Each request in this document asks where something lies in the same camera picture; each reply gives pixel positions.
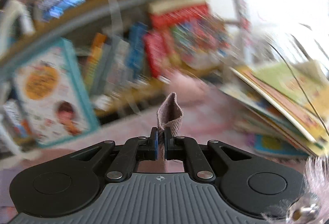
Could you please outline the purple and pink sweater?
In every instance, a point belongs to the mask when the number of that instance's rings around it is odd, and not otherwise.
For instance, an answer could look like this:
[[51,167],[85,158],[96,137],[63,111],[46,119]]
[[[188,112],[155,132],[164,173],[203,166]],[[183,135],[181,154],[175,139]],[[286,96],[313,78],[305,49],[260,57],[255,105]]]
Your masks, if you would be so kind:
[[170,93],[157,110],[157,129],[159,159],[165,159],[165,128],[170,128],[171,135],[177,136],[183,119],[183,111],[177,102],[177,94]]

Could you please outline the pink checkered table mat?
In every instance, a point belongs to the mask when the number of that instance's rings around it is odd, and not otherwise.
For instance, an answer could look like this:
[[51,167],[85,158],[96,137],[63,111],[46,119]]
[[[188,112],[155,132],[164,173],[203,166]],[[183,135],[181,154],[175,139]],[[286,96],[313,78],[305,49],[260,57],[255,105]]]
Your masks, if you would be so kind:
[[11,182],[15,223],[260,221],[302,193],[294,169],[211,140],[152,128],[123,145],[103,141],[30,167]]

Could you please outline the pink plush toy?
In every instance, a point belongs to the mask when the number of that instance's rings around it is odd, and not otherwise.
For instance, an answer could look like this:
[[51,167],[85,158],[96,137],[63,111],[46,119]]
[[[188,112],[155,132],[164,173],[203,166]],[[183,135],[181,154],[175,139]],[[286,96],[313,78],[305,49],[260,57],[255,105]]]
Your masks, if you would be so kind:
[[169,83],[165,86],[165,92],[175,93],[179,105],[200,103],[209,93],[209,86],[201,79],[182,74],[177,70],[172,72],[168,79]]

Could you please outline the teal children's picture book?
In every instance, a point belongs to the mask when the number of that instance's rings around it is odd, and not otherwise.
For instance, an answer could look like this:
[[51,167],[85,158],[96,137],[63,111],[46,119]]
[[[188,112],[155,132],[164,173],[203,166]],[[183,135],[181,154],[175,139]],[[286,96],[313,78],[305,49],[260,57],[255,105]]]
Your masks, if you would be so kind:
[[59,38],[15,67],[13,82],[32,134],[50,147],[96,131],[72,42]]

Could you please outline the red thick book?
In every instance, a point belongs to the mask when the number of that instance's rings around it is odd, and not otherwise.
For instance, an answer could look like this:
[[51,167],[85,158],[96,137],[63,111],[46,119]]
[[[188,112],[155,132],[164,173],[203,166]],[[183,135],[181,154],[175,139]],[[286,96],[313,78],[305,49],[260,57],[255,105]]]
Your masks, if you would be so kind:
[[161,15],[149,14],[151,24],[156,29],[170,27],[180,24],[191,19],[201,19],[209,15],[209,7],[207,4],[186,7],[178,10],[164,13]]

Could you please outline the smartphone with lit screen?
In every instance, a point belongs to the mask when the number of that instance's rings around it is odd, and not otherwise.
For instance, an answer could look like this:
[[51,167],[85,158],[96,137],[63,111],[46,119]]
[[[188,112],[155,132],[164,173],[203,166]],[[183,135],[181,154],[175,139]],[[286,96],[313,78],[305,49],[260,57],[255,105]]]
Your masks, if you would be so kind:
[[67,9],[77,7],[85,0],[42,0],[38,8],[41,11],[42,20],[48,22],[53,18],[59,18]]

